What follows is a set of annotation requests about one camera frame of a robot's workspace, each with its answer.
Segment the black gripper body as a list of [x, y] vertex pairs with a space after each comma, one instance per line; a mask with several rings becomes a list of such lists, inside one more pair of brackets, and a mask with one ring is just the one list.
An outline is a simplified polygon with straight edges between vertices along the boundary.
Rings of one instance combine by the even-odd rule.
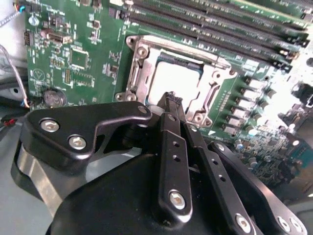
[[226, 235], [229, 233], [209, 181], [189, 170], [193, 214], [178, 227], [158, 222], [152, 215], [156, 158], [140, 155], [90, 182], [52, 172], [66, 198], [62, 201], [44, 188], [45, 176], [33, 183], [30, 172], [40, 172], [39, 162], [18, 144], [11, 175], [17, 186], [44, 202], [52, 202], [49, 235]]

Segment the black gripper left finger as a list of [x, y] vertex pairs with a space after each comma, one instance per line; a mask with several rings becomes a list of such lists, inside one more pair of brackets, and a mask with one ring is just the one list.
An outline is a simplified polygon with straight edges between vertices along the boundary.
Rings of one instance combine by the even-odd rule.
[[22, 126], [21, 172], [55, 215], [64, 199], [86, 182], [98, 137], [108, 145], [120, 127], [147, 125], [161, 112], [156, 210], [167, 221], [186, 223], [193, 208], [186, 141], [180, 136], [186, 121], [181, 103], [181, 98], [166, 93], [154, 109], [125, 101], [33, 111]]

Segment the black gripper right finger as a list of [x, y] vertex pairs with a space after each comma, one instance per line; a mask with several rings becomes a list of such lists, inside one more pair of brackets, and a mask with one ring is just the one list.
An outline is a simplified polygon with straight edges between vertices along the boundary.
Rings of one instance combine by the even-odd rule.
[[182, 98], [175, 97], [175, 105], [200, 173], [209, 178], [217, 196], [227, 234], [307, 234], [301, 220], [225, 144], [205, 143], [199, 130], [187, 122]]

